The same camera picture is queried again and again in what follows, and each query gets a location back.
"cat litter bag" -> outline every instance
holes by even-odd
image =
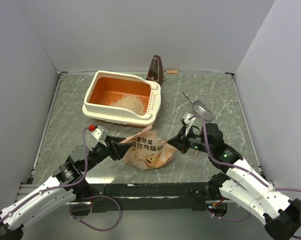
[[[161,168],[174,159],[173,153],[176,149],[169,145],[167,140],[157,139],[156,136],[155,130],[142,131],[128,139],[126,142],[131,142],[132,147],[124,156],[124,162],[140,169],[150,170]]]

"cat litter box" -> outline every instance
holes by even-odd
[[[112,106],[126,97],[141,100],[143,113]],[[130,74],[98,71],[87,90],[82,111],[100,121],[145,127],[155,121],[160,106],[161,86],[157,82]]]

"scoop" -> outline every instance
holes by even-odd
[[[205,103],[203,103],[202,101],[193,101],[192,98],[190,97],[190,95],[188,95],[188,93],[186,92],[182,92],[182,94],[184,94],[189,101],[192,103],[192,109],[198,113],[199,115],[202,115],[204,117],[204,119],[206,119],[207,121],[210,121],[213,119],[214,114],[212,113],[212,111],[208,108],[208,106],[206,106]]]

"cable connector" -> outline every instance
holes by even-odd
[[[88,127],[88,130],[91,132],[94,131],[95,129],[97,129],[97,126],[95,126],[93,124],[89,125],[89,127]]]

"marble surface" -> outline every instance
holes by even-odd
[[[145,78],[146,74],[137,74]],[[93,80],[93,74],[67,73],[61,76],[52,114],[47,127],[34,184],[43,183],[58,167],[65,162],[73,148],[82,144],[83,128],[89,124],[102,125],[111,136],[128,137],[141,131],[137,127],[98,122],[86,117],[82,112],[84,96]],[[194,99],[202,100],[211,109],[214,118],[224,134],[224,140],[241,153],[257,171],[257,161],[243,114],[234,89],[233,80],[228,74],[170,74],[161,86],[161,108],[154,129],[162,139],[175,136],[182,124],[180,118],[185,112],[194,113],[192,104],[182,94],[187,92]],[[96,140],[87,135],[87,145],[91,148]],[[218,173],[206,153],[200,152],[191,158],[193,150],[181,154],[175,152],[175,159],[165,167],[142,170],[113,161],[109,157],[95,166],[87,174],[89,183],[189,183],[208,182]]]

